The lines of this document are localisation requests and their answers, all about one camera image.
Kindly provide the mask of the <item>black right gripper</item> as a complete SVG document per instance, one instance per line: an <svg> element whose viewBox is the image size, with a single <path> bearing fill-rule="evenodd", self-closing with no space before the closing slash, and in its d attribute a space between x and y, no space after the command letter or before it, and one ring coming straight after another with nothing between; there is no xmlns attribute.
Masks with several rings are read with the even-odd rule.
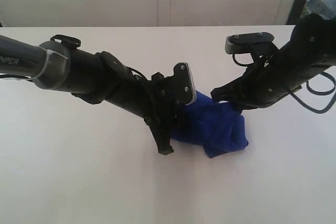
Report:
<svg viewBox="0 0 336 224"><path fill-rule="evenodd" d="M214 102L231 102L234 111L267 108L278 102L278 64L260 61L243 75L211 91Z"/></svg>

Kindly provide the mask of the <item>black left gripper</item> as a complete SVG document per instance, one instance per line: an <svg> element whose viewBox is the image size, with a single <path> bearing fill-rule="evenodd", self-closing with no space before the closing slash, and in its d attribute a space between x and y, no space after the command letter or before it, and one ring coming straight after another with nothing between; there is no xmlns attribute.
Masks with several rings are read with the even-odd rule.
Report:
<svg viewBox="0 0 336 224"><path fill-rule="evenodd" d="M170 131L177 125L178 106L184 103L184 67L173 67L171 76L157 72L150 79L134 68L126 69L135 81L135 88L125 100L125 110L149 125L159 154L173 153Z"/></svg>

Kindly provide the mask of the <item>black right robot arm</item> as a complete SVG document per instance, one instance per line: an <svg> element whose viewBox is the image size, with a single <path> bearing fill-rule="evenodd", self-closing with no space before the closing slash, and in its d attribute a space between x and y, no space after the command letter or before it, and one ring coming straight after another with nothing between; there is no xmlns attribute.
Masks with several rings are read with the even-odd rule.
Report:
<svg viewBox="0 0 336 224"><path fill-rule="evenodd" d="M302 84L322 75L332 82L335 78L326 70L335 66L335 20L310 14L294 27L289 41L281 48L267 32L228 36L225 52L232 56L250 54L252 62L244 74L211 91L214 102L227 101L237 111L268 108L290 95L307 110L324 114L335 104L335 97L324 109L304 103L295 92Z"/></svg>

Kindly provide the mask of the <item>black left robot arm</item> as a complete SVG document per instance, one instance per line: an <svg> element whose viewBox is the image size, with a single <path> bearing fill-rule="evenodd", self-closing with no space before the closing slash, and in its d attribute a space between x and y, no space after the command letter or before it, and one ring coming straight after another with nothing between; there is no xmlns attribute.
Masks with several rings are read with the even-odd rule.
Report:
<svg viewBox="0 0 336 224"><path fill-rule="evenodd" d="M125 66L111 53L80 50L77 38L55 35L32 46L1 37L1 77L33 82L45 90L71 93L92 104L109 102L141 117L158 152L173 152L170 144L177 100L167 96L171 77L155 73L150 79Z"/></svg>

